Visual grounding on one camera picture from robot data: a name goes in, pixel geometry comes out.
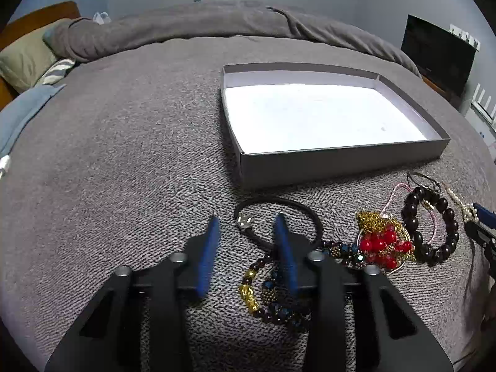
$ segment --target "light blue towel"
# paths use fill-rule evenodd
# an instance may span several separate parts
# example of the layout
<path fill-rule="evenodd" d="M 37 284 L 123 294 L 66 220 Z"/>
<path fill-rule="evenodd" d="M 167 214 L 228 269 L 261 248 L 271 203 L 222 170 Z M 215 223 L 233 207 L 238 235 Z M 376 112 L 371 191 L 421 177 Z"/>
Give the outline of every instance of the light blue towel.
<path fill-rule="evenodd" d="M 0 157 L 8 155 L 22 129 L 60 91 L 60 86 L 39 85 L 21 93 L 0 111 Z"/>

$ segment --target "open cardboard box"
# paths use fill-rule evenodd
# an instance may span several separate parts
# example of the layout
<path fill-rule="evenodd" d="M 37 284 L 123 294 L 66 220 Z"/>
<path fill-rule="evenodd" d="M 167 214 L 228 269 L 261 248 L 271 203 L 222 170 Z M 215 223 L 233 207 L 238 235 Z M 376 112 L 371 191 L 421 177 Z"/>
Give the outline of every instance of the open cardboard box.
<path fill-rule="evenodd" d="M 370 71 L 302 63 L 226 65 L 222 99 L 245 188 L 429 160 L 450 142 L 410 96 Z"/>

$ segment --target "striped pillow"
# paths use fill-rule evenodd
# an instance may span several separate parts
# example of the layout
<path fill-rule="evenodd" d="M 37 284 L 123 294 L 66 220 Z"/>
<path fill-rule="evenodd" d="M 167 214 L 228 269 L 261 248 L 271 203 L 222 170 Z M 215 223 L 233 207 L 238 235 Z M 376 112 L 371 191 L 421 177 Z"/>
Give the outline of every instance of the striped pillow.
<path fill-rule="evenodd" d="M 71 58 L 63 58 L 52 65 L 43 76 L 41 76 L 41 84 L 55 84 L 63 79 L 67 73 L 74 67 L 76 61 Z"/>

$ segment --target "tv screen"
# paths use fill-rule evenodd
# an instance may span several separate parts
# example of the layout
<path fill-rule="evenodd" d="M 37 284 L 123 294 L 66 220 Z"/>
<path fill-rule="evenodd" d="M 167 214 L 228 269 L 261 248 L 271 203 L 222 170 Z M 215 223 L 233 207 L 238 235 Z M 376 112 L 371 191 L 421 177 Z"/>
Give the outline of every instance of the tv screen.
<path fill-rule="evenodd" d="M 422 75 L 461 96 L 472 69 L 474 47 L 436 25 L 409 15 L 401 50 L 417 64 Z"/>

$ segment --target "gray blanket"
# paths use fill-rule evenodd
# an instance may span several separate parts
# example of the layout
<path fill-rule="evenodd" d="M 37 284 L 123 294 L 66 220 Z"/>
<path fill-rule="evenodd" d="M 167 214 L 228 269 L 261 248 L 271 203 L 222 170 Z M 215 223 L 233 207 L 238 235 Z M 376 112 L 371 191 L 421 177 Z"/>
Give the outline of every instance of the gray blanket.
<path fill-rule="evenodd" d="M 0 312 L 37 368 L 43 369 L 116 266 L 157 264 L 201 233 L 216 211 L 222 237 L 211 290 L 186 317 L 195 370 L 301 370 L 306 336 L 293 338 L 283 326 L 250 317 L 237 292 L 243 273 L 262 252 L 232 221 L 235 204 L 250 194 L 236 179 L 220 102 L 221 70 L 226 63 L 262 61 L 350 66 L 390 79 L 451 137 L 439 160 L 412 168 L 447 182 L 467 200 L 496 208 L 496 169 L 480 136 L 397 63 L 324 43 L 236 36 L 175 38 L 82 64 L 26 126 L 11 153 L 11 172 L 0 182 Z M 356 212 L 381 208 L 392 187 L 405 181 L 406 169 L 270 192 L 312 207 L 326 238 L 348 241 L 358 231 Z M 399 194 L 390 207 L 396 216 L 402 199 Z M 450 206 L 461 221 L 460 210 L 451 201 Z M 281 210 L 296 232 L 314 236 L 309 219 L 273 205 L 250 209 L 259 234 L 270 238 Z M 419 212 L 428 237 L 432 222 Z M 440 228 L 433 243 L 443 239 Z M 254 282 L 257 295 L 268 272 L 264 268 Z M 409 263 L 391 281 L 450 358 L 459 358 L 479 329 L 487 297 L 481 250 L 462 232 L 448 261 L 432 268 Z M 352 366 L 349 309 L 348 315 Z"/>
<path fill-rule="evenodd" d="M 173 38 L 269 36 L 345 47 L 401 64 L 420 76 L 398 48 L 360 28 L 327 17 L 259 2 L 178 5 L 98 25 L 89 18 L 64 22 L 46 38 L 60 57 L 81 63 Z"/>

